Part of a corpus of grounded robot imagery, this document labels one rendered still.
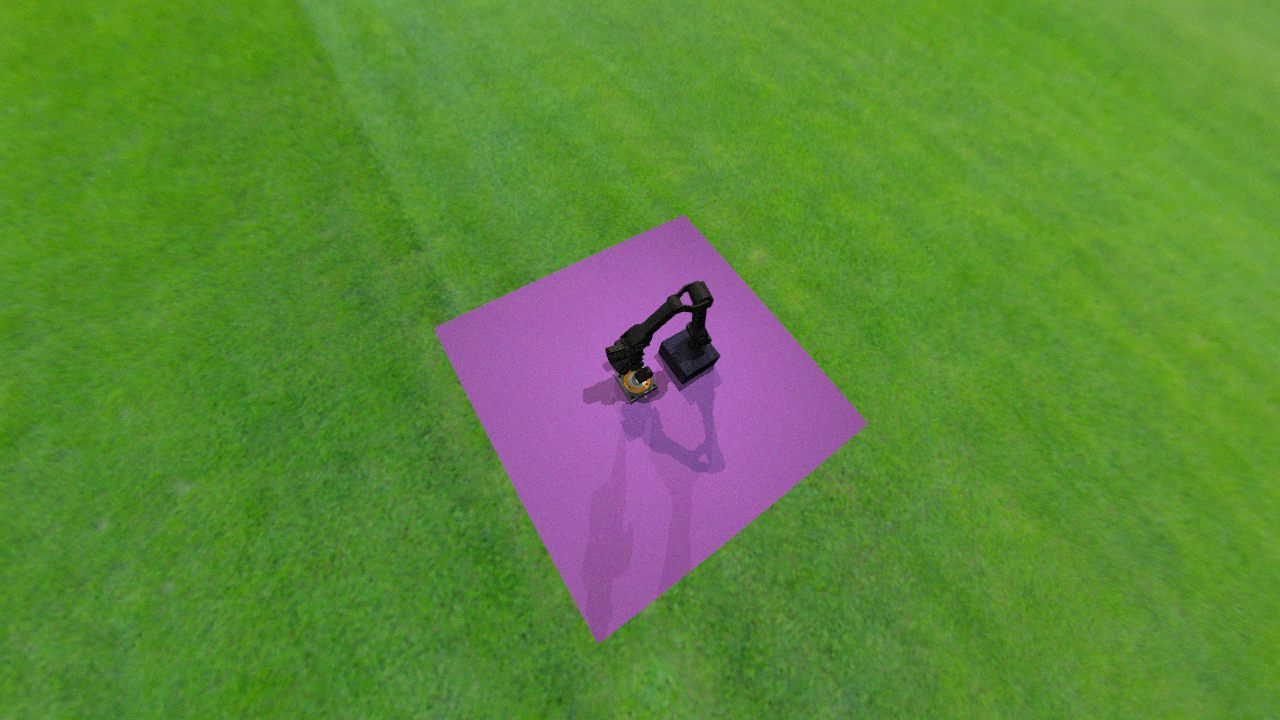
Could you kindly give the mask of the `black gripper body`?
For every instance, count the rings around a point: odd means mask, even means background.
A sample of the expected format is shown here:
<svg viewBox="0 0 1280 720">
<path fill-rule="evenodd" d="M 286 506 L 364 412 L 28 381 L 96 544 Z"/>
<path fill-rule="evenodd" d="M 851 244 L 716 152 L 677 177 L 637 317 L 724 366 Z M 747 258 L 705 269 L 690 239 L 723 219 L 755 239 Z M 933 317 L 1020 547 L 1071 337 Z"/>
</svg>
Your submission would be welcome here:
<svg viewBox="0 0 1280 720">
<path fill-rule="evenodd" d="M 621 340 L 614 341 L 614 345 L 620 345 L 620 343 L 621 343 Z M 643 352 L 643 355 L 645 355 L 645 354 Z M 644 380 L 650 379 L 652 375 L 653 375 L 653 372 L 652 372 L 652 369 L 649 366 L 644 366 L 643 368 L 643 364 L 644 364 L 643 363 L 643 359 L 644 359 L 643 355 L 640 357 L 630 357 L 630 356 L 627 356 L 631 360 L 631 363 L 634 363 L 634 370 L 636 370 L 636 373 L 634 375 L 635 375 L 635 378 L 637 379 L 639 383 L 643 383 Z"/>
</svg>

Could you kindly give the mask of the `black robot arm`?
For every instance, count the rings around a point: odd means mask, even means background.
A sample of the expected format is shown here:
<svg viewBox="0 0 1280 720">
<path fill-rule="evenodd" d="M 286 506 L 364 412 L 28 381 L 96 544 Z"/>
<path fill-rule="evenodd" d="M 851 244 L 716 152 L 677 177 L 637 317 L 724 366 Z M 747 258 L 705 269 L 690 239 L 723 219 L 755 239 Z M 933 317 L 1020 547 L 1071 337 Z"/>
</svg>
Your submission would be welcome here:
<svg viewBox="0 0 1280 720">
<path fill-rule="evenodd" d="M 689 292 L 692 305 L 682 304 L 680 297 Z M 643 324 L 635 324 L 620 337 L 621 343 L 605 348 L 605 355 L 611 366 L 620 375 L 626 375 L 634 363 L 627 357 L 640 357 L 643 348 L 650 346 L 653 334 L 669 322 L 678 313 L 692 313 L 692 322 L 686 324 L 689 338 L 685 340 L 691 351 L 696 352 L 710 343 L 710 334 L 707 331 L 707 307 L 710 307 L 714 299 L 704 281 L 694 281 L 684 284 L 678 293 L 671 295 L 666 304 L 657 309 Z M 628 338 L 627 338 L 628 337 Z M 692 354 L 694 354 L 692 352 Z"/>
</svg>

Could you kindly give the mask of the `orange round plate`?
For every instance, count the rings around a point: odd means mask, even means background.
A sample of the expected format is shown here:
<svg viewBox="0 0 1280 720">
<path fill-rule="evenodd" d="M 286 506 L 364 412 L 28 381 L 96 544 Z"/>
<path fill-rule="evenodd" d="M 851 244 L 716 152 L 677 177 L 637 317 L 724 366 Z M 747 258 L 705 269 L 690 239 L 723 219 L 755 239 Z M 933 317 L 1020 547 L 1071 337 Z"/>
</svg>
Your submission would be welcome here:
<svg viewBox="0 0 1280 720">
<path fill-rule="evenodd" d="M 635 370 L 635 372 L 636 372 L 636 370 Z M 635 384 L 634 384 L 634 382 L 632 382 L 632 377 L 634 377 L 635 372 L 628 372 L 628 373 L 627 373 L 627 374 L 625 375 L 625 387 L 626 387 L 626 388 L 627 388 L 627 389 L 628 389 L 630 392 L 634 392 L 634 393 L 641 393 L 641 392 L 644 392 L 645 389 L 648 389 L 648 387 L 650 386 L 650 382 L 652 382 L 652 378 L 650 378 L 650 379 L 648 379 L 648 380 L 644 380 L 644 382 L 643 382 L 641 384 L 639 384 L 639 386 L 635 386 Z M 646 386 L 646 384 L 648 384 L 648 386 Z M 631 388 L 628 388 L 628 386 L 630 386 Z"/>
</svg>

